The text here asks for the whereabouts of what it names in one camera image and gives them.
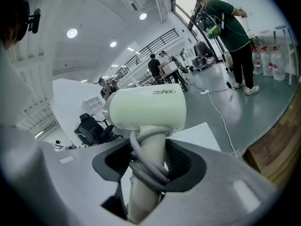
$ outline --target wooden floor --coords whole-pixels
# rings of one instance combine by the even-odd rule
[[[301,150],[301,85],[274,127],[250,146],[244,160],[282,189],[294,170]]]

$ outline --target white rack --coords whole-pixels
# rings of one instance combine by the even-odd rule
[[[89,100],[83,100],[82,108],[90,116],[96,116],[99,119],[103,118],[103,103],[99,97],[93,97]]]

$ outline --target brand logo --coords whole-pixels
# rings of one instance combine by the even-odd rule
[[[175,93],[175,90],[158,90],[158,91],[153,91],[153,95],[158,95],[158,94],[171,94],[171,93]]]

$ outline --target man in green shirt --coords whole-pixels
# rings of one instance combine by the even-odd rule
[[[246,12],[233,7],[222,0],[197,0],[209,14],[222,19],[224,13],[224,29],[220,38],[233,60],[233,72],[235,76],[234,87],[240,88],[246,85],[245,93],[251,95],[259,91],[259,86],[253,84],[253,61],[250,40],[240,22],[235,16],[247,17]],[[243,81],[241,67],[243,68],[245,81]]]

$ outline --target chair headrest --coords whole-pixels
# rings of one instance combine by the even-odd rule
[[[82,115],[79,116],[80,118],[80,122],[83,122],[84,120],[88,119],[90,117],[90,115],[88,113],[84,113]]]

